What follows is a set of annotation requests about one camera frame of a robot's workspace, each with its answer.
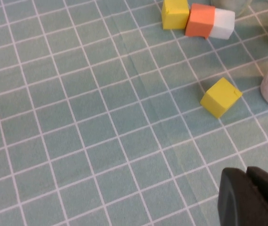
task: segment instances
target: toy block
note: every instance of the toy block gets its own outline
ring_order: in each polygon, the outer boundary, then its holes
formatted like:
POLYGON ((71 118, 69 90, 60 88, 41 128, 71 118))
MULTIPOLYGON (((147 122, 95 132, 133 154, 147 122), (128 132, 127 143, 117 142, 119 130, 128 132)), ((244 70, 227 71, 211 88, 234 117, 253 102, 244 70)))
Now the toy block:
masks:
POLYGON ((163 29, 185 29, 189 17, 187 0, 164 0, 162 7, 163 29))
POLYGON ((186 26, 186 36, 201 36, 208 38, 214 24, 214 6, 193 3, 186 26))
POLYGON ((215 8, 214 24, 210 37, 228 40, 234 31, 236 14, 233 11, 215 8))
POLYGON ((221 117, 242 96, 242 92, 235 88, 225 78, 221 78, 203 96, 200 104, 214 117, 221 117))

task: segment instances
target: orange cube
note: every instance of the orange cube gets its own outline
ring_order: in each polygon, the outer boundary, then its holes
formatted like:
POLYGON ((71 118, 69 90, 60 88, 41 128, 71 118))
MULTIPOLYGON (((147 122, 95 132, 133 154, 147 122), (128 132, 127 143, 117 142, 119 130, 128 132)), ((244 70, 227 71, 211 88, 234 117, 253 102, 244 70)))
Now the orange cube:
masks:
POLYGON ((207 39, 214 24, 215 7, 193 3, 185 30, 186 36, 201 36, 207 39))

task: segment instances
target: yellow cube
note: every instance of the yellow cube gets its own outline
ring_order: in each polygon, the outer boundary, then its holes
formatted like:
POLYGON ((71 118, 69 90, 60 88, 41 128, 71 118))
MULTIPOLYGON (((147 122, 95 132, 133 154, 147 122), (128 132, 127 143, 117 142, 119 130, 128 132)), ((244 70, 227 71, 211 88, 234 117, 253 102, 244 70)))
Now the yellow cube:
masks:
POLYGON ((189 17, 187 0, 164 0, 162 7, 163 29, 185 29, 189 17))
POLYGON ((221 117, 242 96, 242 92, 235 88, 225 78, 221 78, 203 96, 201 105, 214 117, 221 117))

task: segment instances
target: white cube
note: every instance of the white cube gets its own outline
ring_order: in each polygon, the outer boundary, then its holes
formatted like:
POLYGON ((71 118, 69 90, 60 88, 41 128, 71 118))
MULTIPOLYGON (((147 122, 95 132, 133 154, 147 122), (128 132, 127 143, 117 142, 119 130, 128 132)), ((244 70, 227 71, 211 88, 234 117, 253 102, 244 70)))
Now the white cube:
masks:
POLYGON ((229 39, 234 30, 235 18, 235 12, 215 8, 214 24, 209 36, 217 39, 229 39))

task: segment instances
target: table surface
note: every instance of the table surface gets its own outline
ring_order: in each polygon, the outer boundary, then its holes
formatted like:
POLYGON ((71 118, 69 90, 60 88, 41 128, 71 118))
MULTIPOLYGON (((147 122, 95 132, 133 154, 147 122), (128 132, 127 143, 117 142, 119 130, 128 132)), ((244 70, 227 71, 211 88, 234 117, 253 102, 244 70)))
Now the table surface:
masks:
POLYGON ((161 8, 0 0, 0 226, 217 226, 222 169, 268 171, 268 1, 229 40, 161 8), (217 120, 199 102, 222 77, 243 97, 217 120))

